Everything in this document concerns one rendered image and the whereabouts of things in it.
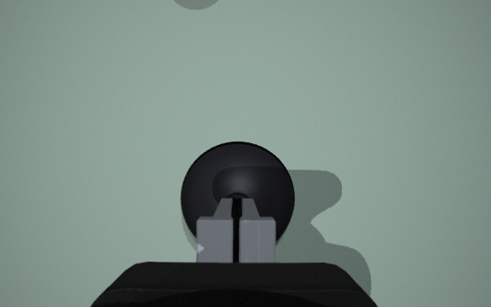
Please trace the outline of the black dome bell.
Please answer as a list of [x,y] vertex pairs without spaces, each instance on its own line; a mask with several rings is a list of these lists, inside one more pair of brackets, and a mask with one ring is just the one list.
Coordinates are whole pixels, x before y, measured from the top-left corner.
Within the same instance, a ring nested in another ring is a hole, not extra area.
[[259,217],[276,221],[276,240],[294,210],[292,179],[266,148],[250,142],[225,142],[202,153],[183,180],[181,206],[196,238],[199,217],[213,217],[221,198],[254,199]]

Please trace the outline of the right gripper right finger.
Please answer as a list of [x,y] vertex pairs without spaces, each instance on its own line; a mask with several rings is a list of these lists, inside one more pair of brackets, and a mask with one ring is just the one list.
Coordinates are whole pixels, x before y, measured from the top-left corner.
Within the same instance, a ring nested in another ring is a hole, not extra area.
[[275,232],[276,221],[259,217],[254,199],[237,199],[237,263],[275,263]]

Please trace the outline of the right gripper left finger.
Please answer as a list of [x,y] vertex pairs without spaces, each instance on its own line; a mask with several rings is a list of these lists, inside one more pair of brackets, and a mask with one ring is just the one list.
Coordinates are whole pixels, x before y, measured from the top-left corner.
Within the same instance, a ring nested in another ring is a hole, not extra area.
[[236,263],[237,199],[221,198],[213,217],[196,222],[196,263]]

